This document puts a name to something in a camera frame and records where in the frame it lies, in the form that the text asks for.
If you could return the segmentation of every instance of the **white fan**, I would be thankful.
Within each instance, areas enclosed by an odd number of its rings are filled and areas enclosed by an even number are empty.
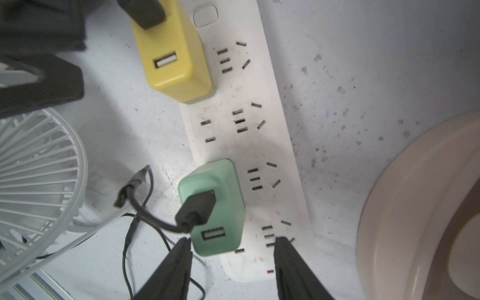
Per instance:
[[[56,111],[0,120],[1,283],[20,279],[66,229],[86,181],[85,149]]]

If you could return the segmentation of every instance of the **socket slot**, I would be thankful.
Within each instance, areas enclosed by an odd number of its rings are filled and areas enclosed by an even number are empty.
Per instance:
[[[264,125],[265,125],[266,121],[263,120],[262,123],[260,123],[260,125],[258,125],[257,129],[260,130],[260,128],[262,128]]]
[[[250,59],[248,59],[248,60],[243,64],[243,66],[242,66],[241,68],[242,68],[242,69],[245,69],[245,68],[248,66],[249,63],[250,63]]]
[[[225,49],[221,49],[219,51],[217,51],[217,55],[220,55],[220,54],[224,54],[225,52],[228,52],[228,48],[225,48]]]
[[[280,179],[277,180],[277,181],[272,185],[272,189],[276,188],[276,186],[279,185],[280,182],[281,182]]]

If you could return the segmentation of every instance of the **power strip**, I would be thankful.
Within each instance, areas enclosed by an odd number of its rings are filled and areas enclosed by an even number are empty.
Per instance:
[[[235,163],[246,204],[242,242],[220,255],[239,282],[275,278],[275,236],[309,263],[313,231],[255,0],[183,1],[197,26],[215,95],[180,109],[196,166]]]

